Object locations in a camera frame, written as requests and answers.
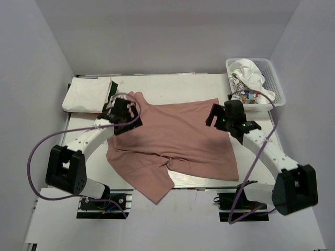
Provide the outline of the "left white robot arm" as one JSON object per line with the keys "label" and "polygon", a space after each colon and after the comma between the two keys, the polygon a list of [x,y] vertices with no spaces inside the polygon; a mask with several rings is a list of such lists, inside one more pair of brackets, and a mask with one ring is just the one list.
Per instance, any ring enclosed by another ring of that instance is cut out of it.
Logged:
{"label": "left white robot arm", "polygon": [[114,98],[114,105],[97,116],[93,125],[67,145],[51,149],[46,183],[73,196],[86,197],[100,209],[110,204],[110,188],[87,177],[86,161],[102,143],[142,125],[141,106],[131,100]]}

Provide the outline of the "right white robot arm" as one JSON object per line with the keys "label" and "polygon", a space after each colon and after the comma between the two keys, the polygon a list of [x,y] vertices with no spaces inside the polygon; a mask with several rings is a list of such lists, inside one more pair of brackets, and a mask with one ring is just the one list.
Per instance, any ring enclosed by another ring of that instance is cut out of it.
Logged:
{"label": "right white robot arm", "polygon": [[288,215],[318,204],[315,169],[298,163],[274,145],[258,123],[247,120],[241,101],[229,100],[223,106],[214,104],[206,125],[228,132],[255,154],[253,164],[261,161],[275,180],[269,185],[246,178],[237,189],[233,206],[238,204],[247,209],[258,202]]}

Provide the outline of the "pink t shirt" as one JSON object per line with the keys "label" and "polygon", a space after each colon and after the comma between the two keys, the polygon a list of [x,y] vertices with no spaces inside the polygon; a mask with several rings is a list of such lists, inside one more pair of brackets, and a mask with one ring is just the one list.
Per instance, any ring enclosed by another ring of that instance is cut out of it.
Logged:
{"label": "pink t shirt", "polygon": [[208,127],[218,99],[152,105],[141,92],[142,125],[108,140],[106,158],[127,183],[153,203],[173,187],[169,171],[216,180],[238,181],[236,157],[227,132]]}

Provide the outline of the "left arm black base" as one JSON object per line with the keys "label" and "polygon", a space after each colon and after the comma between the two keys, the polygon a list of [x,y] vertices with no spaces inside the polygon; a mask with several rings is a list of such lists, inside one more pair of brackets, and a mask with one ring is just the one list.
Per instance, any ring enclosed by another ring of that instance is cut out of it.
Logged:
{"label": "left arm black base", "polygon": [[[115,201],[128,216],[131,208],[133,190],[114,190],[110,192],[109,199]],[[76,214],[77,219],[91,220],[125,220],[120,209],[111,202],[93,202],[80,199]]]}

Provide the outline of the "white printed t shirt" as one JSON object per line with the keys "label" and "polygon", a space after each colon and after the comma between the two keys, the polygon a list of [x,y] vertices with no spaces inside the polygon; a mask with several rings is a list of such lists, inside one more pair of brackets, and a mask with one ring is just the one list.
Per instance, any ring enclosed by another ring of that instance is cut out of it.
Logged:
{"label": "white printed t shirt", "polygon": [[232,99],[243,104],[265,105],[275,100],[275,93],[263,87],[265,77],[249,59],[238,59],[228,66]]}

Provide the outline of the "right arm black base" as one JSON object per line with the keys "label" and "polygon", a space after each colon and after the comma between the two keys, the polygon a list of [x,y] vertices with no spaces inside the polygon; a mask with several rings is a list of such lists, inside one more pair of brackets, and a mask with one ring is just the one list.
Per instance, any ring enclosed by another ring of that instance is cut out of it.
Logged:
{"label": "right arm black base", "polygon": [[[223,191],[219,192],[213,199],[214,204],[218,206],[220,222],[228,222],[229,213],[233,205],[236,192]],[[261,204],[254,201],[248,201],[244,195],[241,195],[237,202],[234,212],[232,214],[232,220],[235,220],[250,211],[256,209]],[[269,221],[269,215],[267,214],[267,206],[263,206],[257,212],[245,217],[241,220],[242,222],[266,222]]]}

